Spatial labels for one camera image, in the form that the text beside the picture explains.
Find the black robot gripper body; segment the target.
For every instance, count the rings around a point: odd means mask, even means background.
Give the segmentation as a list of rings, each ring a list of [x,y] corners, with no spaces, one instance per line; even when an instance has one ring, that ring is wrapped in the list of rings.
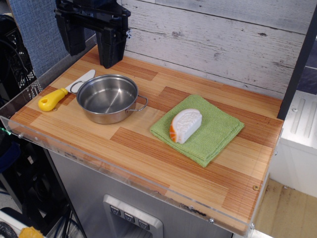
[[[66,31],[79,26],[101,32],[107,27],[131,38],[128,27],[131,12],[115,0],[57,0],[54,12],[59,27]]]

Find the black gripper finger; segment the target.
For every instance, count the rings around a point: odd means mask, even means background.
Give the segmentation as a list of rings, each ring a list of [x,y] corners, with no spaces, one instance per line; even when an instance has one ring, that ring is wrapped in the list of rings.
[[[125,34],[114,28],[105,27],[97,33],[100,64],[111,68],[123,59],[125,50]]]
[[[86,41],[82,26],[72,24],[69,19],[59,17],[58,29],[64,46],[71,56],[75,56],[85,50]]]

